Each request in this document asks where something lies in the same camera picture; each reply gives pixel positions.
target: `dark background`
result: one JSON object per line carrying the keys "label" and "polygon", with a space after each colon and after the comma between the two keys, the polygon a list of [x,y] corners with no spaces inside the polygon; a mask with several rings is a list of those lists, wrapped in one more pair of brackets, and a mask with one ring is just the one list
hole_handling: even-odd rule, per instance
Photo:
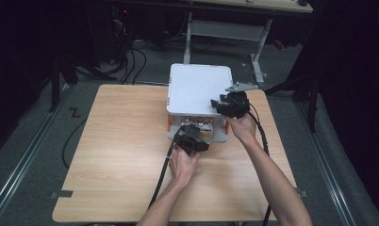
{"label": "dark background", "polygon": [[[310,81],[318,79],[338,138],[379,209],[379,0],[315,0],[310,4],[315,16],[337,20],[308,23],[277,18],[268,43],[304,45],[288,81],[307,78],[288,89],[306,90],[303,98],[307,100]],[[0,1],[0,148],[38,99],[57,53],[69,53],[91,66],[116,56],[112,27],[100,23],[108,23],[108,7]],[[132,25],[136,34],[161,46],[164,30],[173,33],[183,14],[137,8],[130,12],[136,20],[127,27]]]}

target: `forearm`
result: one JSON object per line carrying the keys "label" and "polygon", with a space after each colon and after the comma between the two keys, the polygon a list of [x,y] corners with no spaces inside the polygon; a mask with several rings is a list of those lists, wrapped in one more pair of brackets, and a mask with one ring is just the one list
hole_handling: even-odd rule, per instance
{"label": "forearm", "polygon": [[251,157],[266,199],[282,225],[311,225],[305,206],[283,171],[254,138],[240,140]]}
{"label": "forearm", "polygon": [[152,206],[142,217],[138,226],[166,226],[168,225],[172,210],[188,182],[172,179],[166,189],[157,197]]}

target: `wooden table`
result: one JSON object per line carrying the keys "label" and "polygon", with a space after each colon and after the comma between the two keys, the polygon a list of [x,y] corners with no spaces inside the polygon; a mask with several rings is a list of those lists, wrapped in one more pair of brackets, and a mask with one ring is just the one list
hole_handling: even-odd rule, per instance
{"label": "wooden table", "polygon": [[[99,88],[62,188],[73,195],[58,198],[55,221],[140,220],[171,143],[167,93],[167,87]],[[266,132],[272,159],[296,186],[264,92],[247,93]],[[168,169],[160,192],[170,179]],[[267,206],[251,160],[230,131],[225,143],[212,143],[202,154],[171,221],[261,220]]]}

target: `gray carpet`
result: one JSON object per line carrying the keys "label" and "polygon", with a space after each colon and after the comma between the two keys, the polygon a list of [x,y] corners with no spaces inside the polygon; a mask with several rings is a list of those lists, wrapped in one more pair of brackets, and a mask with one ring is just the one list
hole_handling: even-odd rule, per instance
{"label": "gray carpet", "polygon": [[[251,42],[240,42],[237,45],[231,45],[232,43],[227,45],[195,42],[191,63],[228,66],[232,70],[234,81],[254,84],[255,77],[248,54],[252,53],[255,45]],[[183,46],[159,48],[152,44],[145,45],[143,42],[135,45],[137,48],[142,46],[146,46],[141,50],[146,55],[147,62],[137,78],[138,83],[167,83],[171,64],[183,60]],[[259,62],[262,72],[268,76],[265,78],[265,85],[260,87],[267,89],[285,81],[301,49],[302,46],[296,46],[279,51],[273,46],[266,45]],[[142,55],[136,52],[134,54],[136,67],[133,74],[140,71],[140,66],[144,62]],[[131,67],[133,62],[131,56],[129,61],[129,67]],[[105,64],[103,70],[111,67],[113,66]],[[119,79],[123,73],[124,71],[114,75]],[[60,107],[23,181],[0,217],[0,225],[61,225],[52,220],[52,212],[57,200],[50,199],[50,196],[52,192],[61,189],[67,173],[61,159],[62,149],[72,131],[89,115],[96,91],[101,84],[105,83],[105,81],[92,77],[80,77],[79,83]],[[0,192],[41,122],[47,116],[47,110],[50,107],[50,93],[50,86],[47,86],[43,90],[41,98],[21,118],[18,128],[0,152]],[[304,202],[314,224],[342,225],[338,210],[317,165],[314,146],[295,104],[286,92],[274,94],[268,100],[297,185],[307,192]],[[72,108],[76,108],[75,115],[79,117],[73,117]],[[371,204],[370,197],[343,152],[321,99],[319,99],[316,128],[321,146],[343,190],[356,225],[379,225],[379,214]],[[82,129],[83,126],[80,126],[66,145],[65,153],[68,164],[74,155]],[[229,224],[224,222],[176,222],[172,225],[218,226]],[[261,225],[261,222],[248,222],[246,225]]]}

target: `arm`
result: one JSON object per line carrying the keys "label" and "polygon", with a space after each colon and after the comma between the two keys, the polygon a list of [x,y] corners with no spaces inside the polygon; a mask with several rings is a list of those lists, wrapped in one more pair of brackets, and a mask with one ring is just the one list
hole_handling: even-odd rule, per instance
{"label": "arm", "polygon": [[168,224],[173,208],[181,193],[183,193],[184,189],[189,184],[200,156],[200,153],[188,156],[184,150],[175,146],[169,162],[173,178],[167,185],[166,189],[159,195],[159,197],[157,197],[152,206],[141,218],[140,222],[137,224],[138,226],[166,226]]}
{"label": "arm", "polygon": [[281,225],[312,225],[295,188],[256,141],[253,119],[248,114],[239,120],[226,119],[249,154],[266,199]]}

